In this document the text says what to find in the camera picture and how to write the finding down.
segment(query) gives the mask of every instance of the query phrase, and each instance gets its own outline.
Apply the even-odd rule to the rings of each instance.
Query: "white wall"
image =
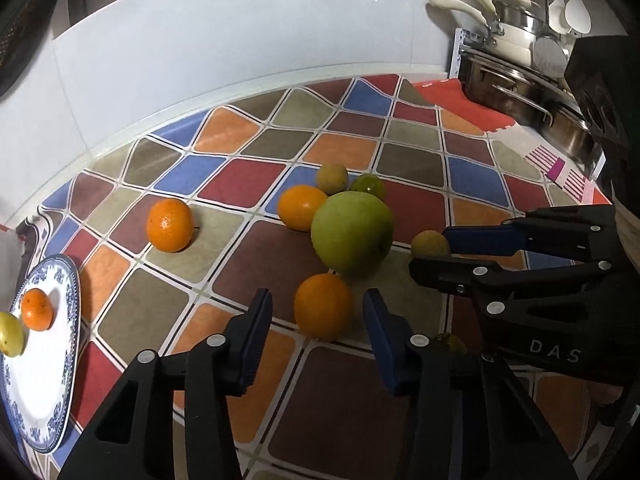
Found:
[[[177,113],[298,80],[445,71],[454,23],[427,1],[118,0],[48,36],[0,100],[0,222]]]

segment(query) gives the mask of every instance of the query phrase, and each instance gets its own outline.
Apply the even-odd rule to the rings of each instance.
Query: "red mat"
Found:
[[[467,99],[462,92],[458,79],[437,81],[427,87],[423,87],[423,84],[416,83],[415,87],[428,102],[437,104],[445,110],[456,114],[484,132],[494,132],[500,128],[515,124],[515,121],[509,116],[485,108]]]

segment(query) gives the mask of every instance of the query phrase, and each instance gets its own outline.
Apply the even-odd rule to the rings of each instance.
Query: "plate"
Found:
[[[65,434],[76,376],[80,329],[78,270],[64,254],[42,260],[28,275],[11,306],[20,319],[27,290],[40,288],[51,300],[54,319],[44,332],[25,328],[21,355],[0,352],[2,390],[8,415],[22,438],[39,453],[54,452]]]

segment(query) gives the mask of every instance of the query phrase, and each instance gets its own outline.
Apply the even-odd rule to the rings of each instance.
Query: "green fruit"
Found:
[[[311,241],[322,262],[343,276],[362,276],[384,260],[394,237],[391,209],[369,193],[330,196],[314,216]]]
[[[341,164],[323,164],[316,173],[316,187],[331,196],[349,187],[347,168]]]
[[[429,256],[451,256],[447,239],[437,231],[422,231],[411,241],[411,254],[414,258]]]
[[[17,317],[8,312],[0,312],[0,351],[7,357],[22,353],[24,332]]]
[[[386,189],[382,181],[374,174],[365,173],[351,183],[349,191],[362,191],[377,196],[380,200],[386,198]]]

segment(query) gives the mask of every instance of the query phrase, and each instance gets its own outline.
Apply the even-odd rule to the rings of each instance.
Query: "orange fruit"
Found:
[[[353,295],[339,276],[316,274],[298,287],[293,312],[300,332],[330,342],[351,324]]]
[[[299,184],[287,189],[278,200],[278,216],[290,229],[311,231],[316,211],[326,201],[317,187]]]
[[[156,202],[146,218],[146,236],[156,249],[176,253],[193,236],[191,209],[182,200],[165,198]]]
[[[49,297],[39,288],[32,288],[24,293],[20,312],[24,325],[37,332],[47,330],[53,321],[53,307]]]

